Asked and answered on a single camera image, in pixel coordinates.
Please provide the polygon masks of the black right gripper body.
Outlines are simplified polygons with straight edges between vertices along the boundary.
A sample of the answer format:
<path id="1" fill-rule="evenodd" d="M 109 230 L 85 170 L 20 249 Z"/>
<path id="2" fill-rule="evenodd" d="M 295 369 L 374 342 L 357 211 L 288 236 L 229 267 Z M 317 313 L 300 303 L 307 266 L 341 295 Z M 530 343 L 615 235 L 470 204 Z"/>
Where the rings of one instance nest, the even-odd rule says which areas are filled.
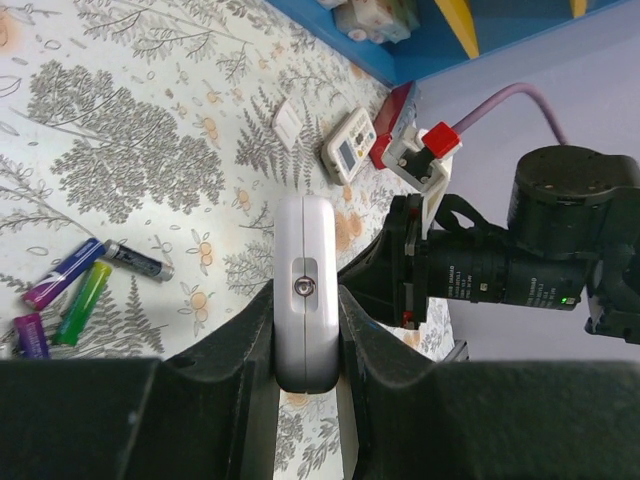
<path id="1" fill-rule="evenodd" d="M 417 330 L 426 321 L 422 206 L 419 194 L 395 196 L 381 231 L 339 272 L 339 283 L 371 318 L 386 326 Z"/>

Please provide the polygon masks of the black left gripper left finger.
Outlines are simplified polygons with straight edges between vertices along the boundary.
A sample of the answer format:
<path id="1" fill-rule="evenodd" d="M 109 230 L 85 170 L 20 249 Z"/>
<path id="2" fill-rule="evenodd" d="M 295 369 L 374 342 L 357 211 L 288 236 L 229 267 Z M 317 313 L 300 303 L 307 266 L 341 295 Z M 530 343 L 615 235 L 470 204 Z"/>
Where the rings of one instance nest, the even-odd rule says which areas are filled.
<path id="1" fill-rule="evenodd" d="M 5 479 L 269 479 L 273 293 L 168 360 L 1 365 Z"/>

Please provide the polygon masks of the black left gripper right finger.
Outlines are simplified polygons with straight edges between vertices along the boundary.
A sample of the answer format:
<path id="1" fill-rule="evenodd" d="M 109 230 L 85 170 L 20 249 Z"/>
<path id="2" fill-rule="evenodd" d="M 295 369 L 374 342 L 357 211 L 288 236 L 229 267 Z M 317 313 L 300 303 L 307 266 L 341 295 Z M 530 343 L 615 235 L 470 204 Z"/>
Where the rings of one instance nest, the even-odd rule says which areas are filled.
<path id="1" fill-rule="evenodd" d="M 434 362 L 339 292 L 348 479 L 635 479 L 632 362 Z"/>

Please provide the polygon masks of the white remote with display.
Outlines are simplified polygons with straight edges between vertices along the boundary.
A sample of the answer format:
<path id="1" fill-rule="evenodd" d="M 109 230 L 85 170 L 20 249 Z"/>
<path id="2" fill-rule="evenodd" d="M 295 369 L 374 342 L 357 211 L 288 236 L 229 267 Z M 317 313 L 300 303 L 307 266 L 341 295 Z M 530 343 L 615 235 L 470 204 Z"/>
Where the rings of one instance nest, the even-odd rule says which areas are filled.
<path id="1" fill-rule="evenodd" d="M 275 375 L 292 393 L 331 390 L 339 376 L 335 215 L 319 196 L 282 199 L 274 219 Z"/>

